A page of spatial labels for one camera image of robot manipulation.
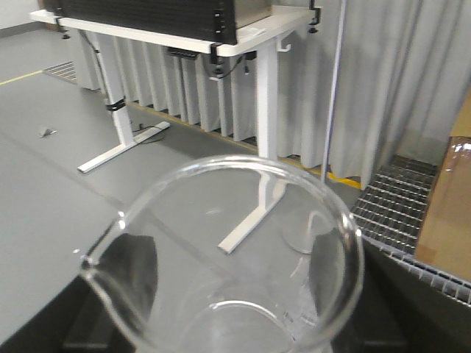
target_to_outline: glass beaker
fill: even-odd
[[[302,169],[210,157],[159,179],[85,256],[81,276],[145,352],[314,352],[362,288],[361,234]]]

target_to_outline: small object on floor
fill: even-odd
[[[39,129],[38,129],[39,138],[44,138],[46,136],[55,134],[56,132],[57,132],[57,130],[54,130],[54,129],[52,129],[50,127],[47,127],[47,126],[39,126]]]

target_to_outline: metal pole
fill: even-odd
[[[336,56],[333,62],[332,85],[330,88],[329,113],[325,130],[324,157],[322,158],[321,181],[325,183],[327,168],[329,167],[330,139],[332,138],[333,118],[335,115],[337,84],[339,83],[341,44],[344,37],[345,13],[347,0],[341,0],[339,30],[337,32]]]

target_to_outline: black cable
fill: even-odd
[[[150,143],[161,142],[162,140],[165,139],[166,132],[162,130],[161,132],[159,132],[159,135],[161,136],[160,138],[157,138],[157,139],[154,139],[154,140],[151,140],[152,138],[148,138],[147,140],[144,140],[139,144],[140,145],[149,145]]]
[[[206,74],[209,76],[209,77],[213,77],[215,79],[225,79],[226,77],[228,77],[229,75],[231,75],[231,73],[237,68],[237,66],[242,62],[242,59],[245,57],[245,54],[242,54],[240,57],[237,58],[237,61],[235,62],[234,66],[229,70],[229,72],[227,72],[224,76],[221,76],[221,77],[217,77],[217,76],[214,76],[212,73],[209,72],[208,70],[208,67],[206,66],[206,62],[205,62],[205,58],[202,58],[203,60],[203,68],[205,69],[206,71]]]
[[[102,64],[100,63],[100,59],[98,57],[98,54],[100,52],[100,50],[98,50],[93,44],[92,42],[90,41],[90,39],[88,38],[88,36],[85,34],[85,31],[79,29],[79,33],[80,33],[80,36],[85,40],[85,42],[87,42],[87,44],[91,47],[91,49],[93,50],[93,53],[94,53],[94,56],[95,56],[95,61],[96,61],[96,65],[98,66],[98,71],[100,73],[100,77],[102,78],[102,82],[103,82],[103,90],[104,90],[104,94],[108,100],[108,104],[111,104],[111,101],[110,101],[110,95],[108,94],[108,89],[106,87],[106,81],[105,81],[105,74],[103,72],[103,67],[102,67]]]
[[[151,125],[151,126],[141,126],[141,125],[139,125],[139,129],[133,130],[132,132],[141,132],[142,130],[150,129],[151,127],[155,127],[155,126],[154,125]]]

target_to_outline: floor vent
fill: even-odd
[[[437,167],[394,156],[353,207],[365,240],[431,287],[471,307],[471,284],[414,258],[420,225]]]
[[[75,67],[72,61],[63,64],[52,66],[43,71],[46,75],[63,79],[64,81],[77,83],[77,76],[75,74]]]

